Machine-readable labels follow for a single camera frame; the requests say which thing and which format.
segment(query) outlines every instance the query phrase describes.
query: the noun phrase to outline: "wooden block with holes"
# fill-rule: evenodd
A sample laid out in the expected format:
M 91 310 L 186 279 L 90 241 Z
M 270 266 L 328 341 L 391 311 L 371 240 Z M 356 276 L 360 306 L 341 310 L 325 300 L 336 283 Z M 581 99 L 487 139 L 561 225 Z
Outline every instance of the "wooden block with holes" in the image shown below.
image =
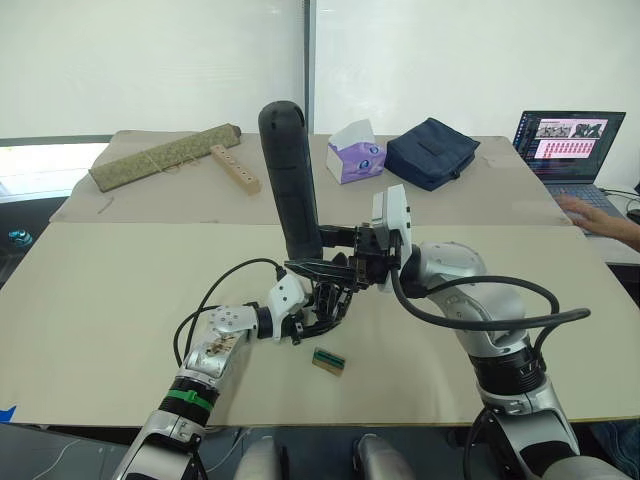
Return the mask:
M 211 156 L 222 165 L 222 168 L 240 185 L 249 195 L 256 194 L 262 188 L 260 180 L 246 166 L 240 163 L 233 155 L 227 152 L 222 145 L 211 147 Z

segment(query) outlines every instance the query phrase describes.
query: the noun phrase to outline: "dark blue pouch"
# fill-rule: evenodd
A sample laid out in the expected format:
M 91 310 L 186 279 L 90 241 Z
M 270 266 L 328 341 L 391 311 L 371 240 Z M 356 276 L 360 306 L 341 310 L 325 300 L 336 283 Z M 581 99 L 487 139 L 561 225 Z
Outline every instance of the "dark blue pouch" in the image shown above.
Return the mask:
M 431 191 L 458 178 L 474 159 L 478 145 L 480 142 L 428 118 L 387 143 L 384 166 L 400 178 Z

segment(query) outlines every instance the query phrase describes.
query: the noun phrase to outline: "purple tissue box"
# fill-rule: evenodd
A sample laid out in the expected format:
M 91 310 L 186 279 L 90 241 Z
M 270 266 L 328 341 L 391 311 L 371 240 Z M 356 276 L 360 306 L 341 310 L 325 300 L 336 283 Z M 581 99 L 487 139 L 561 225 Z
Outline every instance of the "purple tissue box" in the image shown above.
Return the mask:
M 329 138 L 327 168 L 338 183 L 353 182 L 380 175 L 386 155 L 375 143 L 369 120 L 360 120 Z

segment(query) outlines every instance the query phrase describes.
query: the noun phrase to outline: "beige tabletop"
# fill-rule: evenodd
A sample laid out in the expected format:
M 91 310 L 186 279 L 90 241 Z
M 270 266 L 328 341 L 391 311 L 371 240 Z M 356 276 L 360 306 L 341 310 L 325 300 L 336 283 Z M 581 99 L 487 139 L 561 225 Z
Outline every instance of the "beige tabletop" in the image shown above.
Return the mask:
M 562 309 L 591 308 L 545 343 L 560 401 L 574 420 L 640 414 L 640 312 L 578 229 L 430 226 L 413 235 L 468 244 L 491 273 L 540 283 Z M 141 425 L 176 372 L 175 327 L 208 286 L 249 257 L 284 254 L 278 226 L 50 225 L 0 290 L 0 409 L 17 405 L 18 423 Z M 251 266 L 212 302 L 264 299 L 273 282 L 271 267 Z M 523 299 L 528 315 L 546 313 L 543 300 Z M 315 346 L 346 358 L 341 377 L 311 364 Z M 322 337 L 295 347 L 255 342 L 233 404 L 217 409 L 215 423 L 469 422 L 481 407 L 474 383 L 452 331 L 369 289 Z
M 101 165 L 189 132 L 122 131 L 96 160 Z M 386 144 L 393 137 L 378 137 Z M 382 175 L 339 185 L 325 166 L 327 135 L 312 135 L 310 150 L 321 224 L 354 225 L 371 214 L 374 193 L 401 183 Z M 475 160 L 459 179 L 433 192 L 404 182 L 416 225 L 567 225 L 569 220 L 504 137 L 477 137 Z M 52 217 L 54 222 L 167 222 L 277 224 L 264 157 L 257 134 L 243 134 L 229 152 L 262 182 L 248 196 L 216 164 L 203 157 L 173 173 L 152 175 L 101 193 L 90 176 Z

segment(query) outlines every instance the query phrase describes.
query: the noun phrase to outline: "blue object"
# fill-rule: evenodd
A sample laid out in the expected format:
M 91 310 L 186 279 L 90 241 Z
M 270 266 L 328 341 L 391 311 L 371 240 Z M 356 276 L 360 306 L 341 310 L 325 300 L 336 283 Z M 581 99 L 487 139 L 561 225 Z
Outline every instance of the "blue object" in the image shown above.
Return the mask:
M 27 247 L 33 243 L 33 237 L 26 230 L 12 230 L 9 232 L 9 241 L 16 247 Z
M 0 410 L 0 423 L 9 423 L 13 413 L 16 411 L 17 405 L 14 405 L 9 410 Z
M 640 478 L 640 418 L 595 423 L 591 432 L 617 469 Z
M 435 118 L 428 118 L 387 144 L 385 167 L 426 190 L 456 179 L 480 145 Z

